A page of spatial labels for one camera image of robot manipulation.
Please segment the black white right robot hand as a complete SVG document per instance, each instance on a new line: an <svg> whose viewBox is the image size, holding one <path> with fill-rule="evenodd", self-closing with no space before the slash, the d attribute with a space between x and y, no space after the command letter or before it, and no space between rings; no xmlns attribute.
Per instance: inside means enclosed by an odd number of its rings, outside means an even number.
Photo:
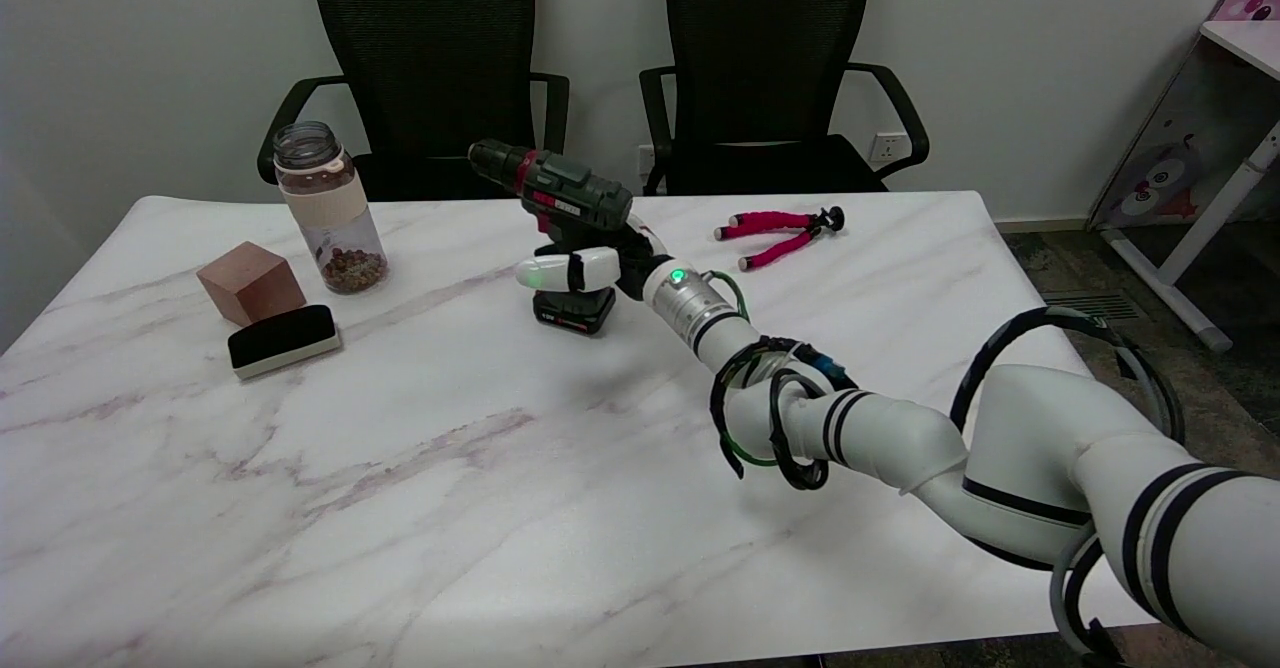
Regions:
<svg viewBox="0 0 1280 668"><path fill-rule="evenodd" d="M531 290L588 294L617 288L640 302L650 273L671 258L636 212L614 232L543 212L536 214L536 221L550 243L515 267L516 282Z"/></svg>

